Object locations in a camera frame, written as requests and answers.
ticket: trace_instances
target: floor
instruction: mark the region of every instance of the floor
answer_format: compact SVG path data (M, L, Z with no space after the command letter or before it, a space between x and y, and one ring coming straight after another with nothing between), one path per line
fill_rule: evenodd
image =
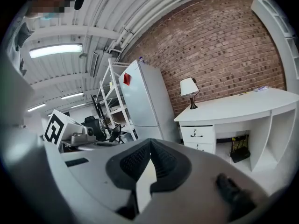
M241 167L242 163L234 163L229 157L231 143L221 143L216 146L216 155L229 162L237 169L255 180L268 195L273 194L277 190L289 185L293 178L295 170L297 170L297 153L298 145L296 143L289 144L284 156L275 169L252 172L248 168Z

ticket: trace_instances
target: white lampshade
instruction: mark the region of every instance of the white lampshade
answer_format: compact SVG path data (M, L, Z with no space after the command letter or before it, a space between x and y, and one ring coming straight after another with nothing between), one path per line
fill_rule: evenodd
M192 78L187 78L181 81L181 95L188 95L193 92L198 92L197 85Z

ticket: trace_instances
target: ceiling light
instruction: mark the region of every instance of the ceiling light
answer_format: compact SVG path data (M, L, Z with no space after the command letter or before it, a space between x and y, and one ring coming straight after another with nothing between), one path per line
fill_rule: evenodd
M38 108L41 108L41 107L43 107L43 106L45 106L46 104L41 104L41 105L39 105L39 106L37 106L37 107L34 107L34 108L31 108L31 109L29 109L29 110L27 110L28 112L31 112L31 111L33 111L33 110L36 110L36 109L38 109Z
M75 97L75 96L79 96L79 95L84 95L84 93L78 93L78 94L73 94L73 95L69 95L69 96L64 96L64 97L61 97L61 99L68 99L68 98L72 98L72 97Z
M83 105L86 105L86 103L84 103L84 104L80 104L80 105L75 105L75 106L73 106L72 108L76 108L76 107L83 106Z
M82 44L65 44L33 49L29 52L31 58L66 52L81 52Z

